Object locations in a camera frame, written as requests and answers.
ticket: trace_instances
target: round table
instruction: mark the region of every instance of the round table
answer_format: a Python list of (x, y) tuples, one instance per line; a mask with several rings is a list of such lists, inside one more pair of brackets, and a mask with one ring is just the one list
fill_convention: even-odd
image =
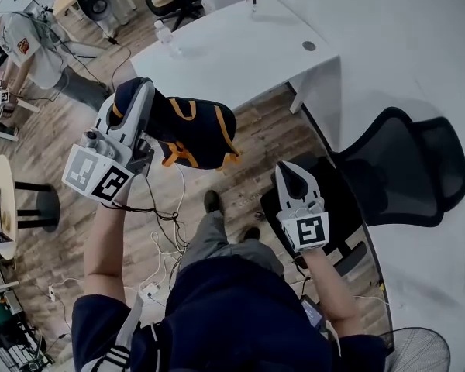
[[(16, 208), (16, 189), (37, 191), (36, 209)], [(9, 160), (0, 155), (0, 215), (2, 231), (12, 240), (7, 247), (0, 248), (4, 259), (12, 259), (16, 254), (19, 229), (43, 227), (54, 232), (60, 221), (60, 202), (55, 189), (49, 184), (16, 182), (12, 176)], [(37, 220), (18, 220), (20, 216), (38, 216)]]

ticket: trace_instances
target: white t-shirt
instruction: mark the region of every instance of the white t-shirt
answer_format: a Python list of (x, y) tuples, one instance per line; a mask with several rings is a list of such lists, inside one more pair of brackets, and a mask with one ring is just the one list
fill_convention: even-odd
[(43, 89), (52, 88), (67, 66), (67, 58), (42, 46), (38, 32), (27, 14), (6, 14), (0, 18), (0, 46), (17, 66), (32, 55), (34, 61), (28, 78)]

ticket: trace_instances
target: navy blue shirt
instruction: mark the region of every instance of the navy blue shirt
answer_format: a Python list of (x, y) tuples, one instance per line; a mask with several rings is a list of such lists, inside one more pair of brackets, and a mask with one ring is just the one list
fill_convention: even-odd
[[(79, 298), (73, 311), (76, 370), (115, 343), (129, 308), (101, 295)], [(239, 257), (192, 264), (180, 272), (164, 320), (133, 336), (132, 372), (161, 370), (333, 371), (384, 370), (386, 348), (376, 336), (327, 341), (308, 320), (296, 294), (279, 278)]]

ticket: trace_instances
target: water bottle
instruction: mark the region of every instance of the water bottle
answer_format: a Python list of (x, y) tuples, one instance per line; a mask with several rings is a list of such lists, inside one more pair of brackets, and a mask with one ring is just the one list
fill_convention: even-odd
[(155, 28), (157, 29), (157, 39), (168, 49), (169, 54), (172, 57), (180, 57), (182, 51), (177, 46), (171, 30), (162, 21), (156, 21)]

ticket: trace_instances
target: wood grain floor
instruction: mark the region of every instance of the wood grain floor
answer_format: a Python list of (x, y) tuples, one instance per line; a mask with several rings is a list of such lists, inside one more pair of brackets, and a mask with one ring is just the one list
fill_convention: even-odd
[[(132, 13), (128, 26), (119, 32), (118, 40), (133, 54), (155, 41), (153, 22), (155, 18), (144, 5), (144, 0), (134, 0), (138, 9)], [(119, 46), (110, 46), (102, 40), (100, 30), (88, 20), (77, 21), (71, 16), (62, 18), (62, 23), (79, 39), (107, 47), (105, 54), (93, 60), (88, 69), (101, 81), (110, 83), (115, 68), (127, 56), (128, 51)], [(89, 74), (77, 62), (72, 66), (82, 75)], [(115, 83), (134, 77), (129, 62), (115, 75)], [(55, 92), (41, 91), (34, 86), (25, 90), (29, 97), (52, 98)], [(204, 215), (202, 197), (209, 188), (217, 190), (226, 207), (226, 232), (232, 242), (242, 235), (243, 230), (257, 224), (261, 240), (271, 246), (285, 266), (286, 280), (297, 294), (301, 294), (303, 277), (295, 270), (291, 258), (285, 252), (266, 222), (256, 222), (254, 213), (260, 211), (260, 196), (271, 186), (270, 174), (279, 160), (287, 160), (304, 151), (316, 155), (325, 154), (320, 140), (301, 113), (292, 115), (288, 106), (293, 99), (286, 87), (272, 91), (259, 98), (237, 115), (238, 129), (234, 143), (243, 152), (241, 164), (230, 165), (225, 170), (200, 171), (183, 168), (186, 193), (180, 210), (180, 219), (185, 223), (187, 238), (190, 239)], [(49, 234), (42, 229), (24, 229), (20, 232), (17, 251), (17, 273), (21, 284), (16, 293), (32, 324), (38, 326), (49, 344), (61, 334), (69, 332), (64, 320), (71, 323), (74, 301), (82, 295), (83, 285), (78, 281), (67, 281), (56, 287), (59, 301), (51, 302), (45, 295), (48, 286), (62, 282), (68, 277), (82, 279), (83, 243), (88, 236), (95, 213), (96, 203), (81, 197), (61, 182), (61, 175), (72, 143), (79, 140), (81, 133), (95, 119), (95, 113), (88, 107), (71, 101), (63, 95), (54, 102), (36, 101), (43, 108), (39, 114), (30, 114), (18, 109), (12, 118), (20, 125), (20, 141), (10, 143), (0, 139), (0, 154), (5, 154), (12, 163), (15, 179), (36, 183), (51, 183), (58, 191), (62, 216), (58, 230)], [(157, 206), (162, 211), (174, 211), (182, 194), (181, 174), (175, 167), (164, 168), (161, 151), (157, 150), (150, 169)], [(34, 203), (34, 194), (17, 192), (19, 208), (28, 208)], [(146, 183), (141, 177), (135, 180), (129, 204), (150, 207), (151, 200)], [(165, 224), (164, 230), (171, 234), (173, 226)], [(157, 249), (150, 240), (152, 231), (158, 233), (163, 252), (172, 251), (171, 245), (163, 238), (155, 217), (148, 214), (129, 213), (125, 227), (124, 281), (125, 285), (137, 288), (158, 265)], [(367, 241), (362, 229), (348, 240), (351, 246)], [(338, 251), (330, 257), (336, 262)], [(167, 269), (172, 267), (167, 261)], [(155, 277), (164, 278), (164, 269)], [(345, 280), (355, 295), (383, 299), (378, 289), (379, 275), (370, 253)], [(134, 297), (127, 290), (130, 301)], [(162, 290), (156, 299), (162, 303), (168, 296), (168, 283), (162, 283)], [(305, 293), (317, 301), (317, 294), (310, 282)], [(385, 305), (377, 299), (357, 300), (368, 333), (381, 334), (389, 330), (390, 322)], [(145, 305), (143, 324), (160, 320), (164, 308), (157, 303)], [(71, 340), (69, 336), (57, 342), (50, 351), (59, 353)]]

